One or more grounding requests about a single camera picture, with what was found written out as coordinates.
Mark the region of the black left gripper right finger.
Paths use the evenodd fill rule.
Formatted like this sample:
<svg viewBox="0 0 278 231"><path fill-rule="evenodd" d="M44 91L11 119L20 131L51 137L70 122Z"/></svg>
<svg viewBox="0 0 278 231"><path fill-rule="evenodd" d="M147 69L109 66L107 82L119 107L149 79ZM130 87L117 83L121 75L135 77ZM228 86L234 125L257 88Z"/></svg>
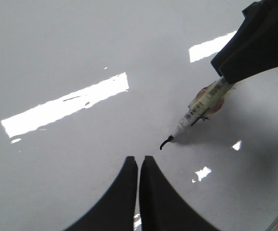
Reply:
<svg viewBox="0 0 278 231"><path fill-rule="evenodd" d="M154 157L141 167L139 207L143 231L216 231L171 186Z"/></svg>

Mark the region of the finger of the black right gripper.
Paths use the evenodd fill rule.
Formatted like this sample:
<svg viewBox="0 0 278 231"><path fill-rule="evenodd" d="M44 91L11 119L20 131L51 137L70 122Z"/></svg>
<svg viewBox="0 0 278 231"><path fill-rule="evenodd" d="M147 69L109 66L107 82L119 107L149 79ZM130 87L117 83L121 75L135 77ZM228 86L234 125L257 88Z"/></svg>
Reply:
<svg viewBox="0 0 278 231"><path fill-rule="evenodd" d="M278 0L257 2L263 2L262 23L246 45L220 67L230 84L278 67Z"/></svg>
<svg viewBox="0 0 278 231"><path fill-rule="evenodd" d="M246 42L248 42L258 30L264 17L261 12L262 4L263 2L253 2L242 11L245 17L243 23L232 39L211 60L211 65L220 77L223 76L220 70L221 65L223 65L235 52L241 49L243 45L246 45Z"/></svg>

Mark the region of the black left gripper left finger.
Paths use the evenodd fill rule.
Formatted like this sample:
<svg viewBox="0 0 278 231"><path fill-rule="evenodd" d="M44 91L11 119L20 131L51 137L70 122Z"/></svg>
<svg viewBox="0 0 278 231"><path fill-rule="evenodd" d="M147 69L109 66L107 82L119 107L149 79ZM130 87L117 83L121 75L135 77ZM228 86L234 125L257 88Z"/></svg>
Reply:
<svg viewBox="0 0 278 231"><path fill-rule="evenodd" d="M124 164L106 193L67 231L132 231L138 166L133 156Z"/></svg>

